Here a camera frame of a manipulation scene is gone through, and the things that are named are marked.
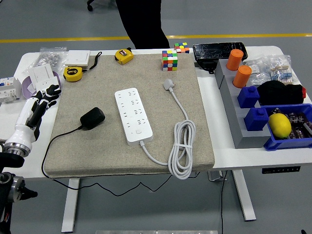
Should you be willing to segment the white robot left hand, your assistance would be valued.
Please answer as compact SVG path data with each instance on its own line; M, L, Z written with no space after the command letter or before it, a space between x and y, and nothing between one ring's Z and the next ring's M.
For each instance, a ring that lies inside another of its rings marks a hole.
M47 89L38 91L25 103L15 124L15 132L4 144L7 152L21 150L30 153L32 143L37 140L35 131L46 110L56 104L61 89L59 85L50 85Z

